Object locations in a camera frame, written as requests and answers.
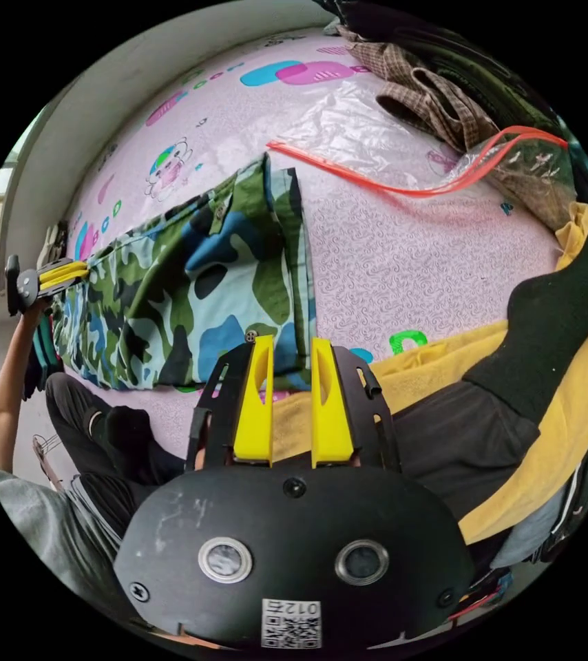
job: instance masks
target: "yellow blanket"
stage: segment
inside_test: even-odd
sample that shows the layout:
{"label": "yellow blanket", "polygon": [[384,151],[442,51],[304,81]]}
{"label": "yellow blanket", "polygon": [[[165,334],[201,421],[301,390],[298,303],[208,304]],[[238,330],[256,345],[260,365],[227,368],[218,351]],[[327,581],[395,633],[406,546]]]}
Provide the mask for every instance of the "yellow blanket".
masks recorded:
{"label": "yellow blanket", "polygon": [[[572,221],[556,232],[563,254],[556,270],[578,255],[588,236],[588,205],[571,206]],[[505,338],[498,322],[371,365],[391,411],[400,411],[460,380]],[[311,396],[301,392],[273,405],[274,460],[311,446]],[[514,475],[459,526],[467,544],[505,530],[537,510],[569,480],[588,450],[588,339],[572,361],[542,423],[540,436]]]}

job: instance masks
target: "camouflage shirt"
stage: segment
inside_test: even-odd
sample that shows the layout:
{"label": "camouflage shirt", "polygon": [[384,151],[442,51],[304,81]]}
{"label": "camouflage shirt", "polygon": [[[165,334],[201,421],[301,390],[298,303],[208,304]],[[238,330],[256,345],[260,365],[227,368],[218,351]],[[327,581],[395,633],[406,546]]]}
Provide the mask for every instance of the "camouflage shirt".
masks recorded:
{"label": "camouflage shirt", "polygon": [[70,368],[115,390],[203,384],[254,334],[274,336],[275,387],[308,390],[315,300],[296,173],[267,154],[115,239],[53,305]]}

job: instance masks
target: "gray sleeve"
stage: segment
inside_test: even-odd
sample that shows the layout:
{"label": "gray sleeve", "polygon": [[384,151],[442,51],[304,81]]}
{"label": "gray sleeve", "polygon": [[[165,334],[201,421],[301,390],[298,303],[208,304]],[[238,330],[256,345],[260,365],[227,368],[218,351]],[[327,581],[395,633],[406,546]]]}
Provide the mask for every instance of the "gray sleeve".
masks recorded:
{"label": "gray sleeve", "polygon": [[30,548],[66,587],[112,619],[135,617],[114,575],[116,549],[66,493],[0,470],[0,503]]}

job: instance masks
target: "qr code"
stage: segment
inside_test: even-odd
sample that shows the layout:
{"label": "qr code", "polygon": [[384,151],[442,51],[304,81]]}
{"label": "qr code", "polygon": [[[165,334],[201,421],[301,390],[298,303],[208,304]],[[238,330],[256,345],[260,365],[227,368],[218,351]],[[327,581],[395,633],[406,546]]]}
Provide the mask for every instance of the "qr code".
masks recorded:
{"label": "qr code", "polygon": [[314,649],[322,646],[318,601],[262,601],[262,647]]}

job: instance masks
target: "yellow clamp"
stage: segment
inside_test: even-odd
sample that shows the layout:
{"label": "yellow clamp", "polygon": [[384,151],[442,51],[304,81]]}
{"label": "yellow clamp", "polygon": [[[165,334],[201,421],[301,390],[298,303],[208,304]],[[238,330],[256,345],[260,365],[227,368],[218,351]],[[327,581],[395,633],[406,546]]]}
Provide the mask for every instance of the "yellow clamp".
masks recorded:
{"label": "yellow clamp", "polygon": [[327,339],[313,338],[313,468],[320,463],[346,463],[354,453],[351,431],[335,365]]}
{"label": "yellow clamp", "polygon": [[[264,382],[264,402],[260,391]],[[333,347],[312,343],[312,466],[347,463],[354,453]],[[273,464],[273,336],[256,338],[234,440],[237,461]]]}
{"label": "yellow clamp", "polygon": [[89,271],[86,262],[69,262],[69,264],[40,273],[39,289],[51,289],[74,278],[87,277]]}
{"label": "yellow clamp", "polygon": [[[266,380],[264,403],[260,390]],[[234,437],[237,461],[273,462],[273,336],[255,338],[244,399]]]}

